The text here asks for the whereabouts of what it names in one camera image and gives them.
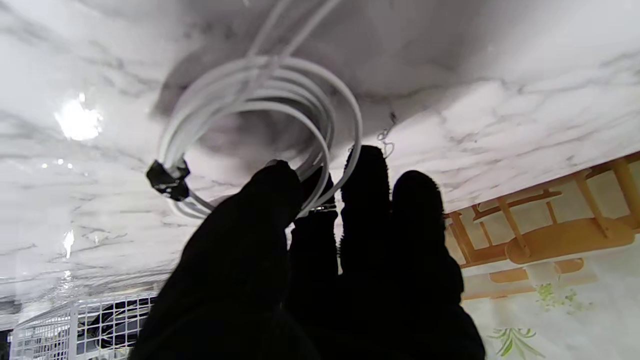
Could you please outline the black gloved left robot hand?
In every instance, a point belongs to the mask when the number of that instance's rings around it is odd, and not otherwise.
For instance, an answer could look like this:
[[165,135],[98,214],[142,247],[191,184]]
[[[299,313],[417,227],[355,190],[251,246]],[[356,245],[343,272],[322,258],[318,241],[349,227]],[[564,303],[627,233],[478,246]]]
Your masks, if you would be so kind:
[[322,171],[258,171],[185,244],[131,360],[484,360],[446,248],[441,191],[409,170],[390,188],[361,147],[343,208],[298,218]]

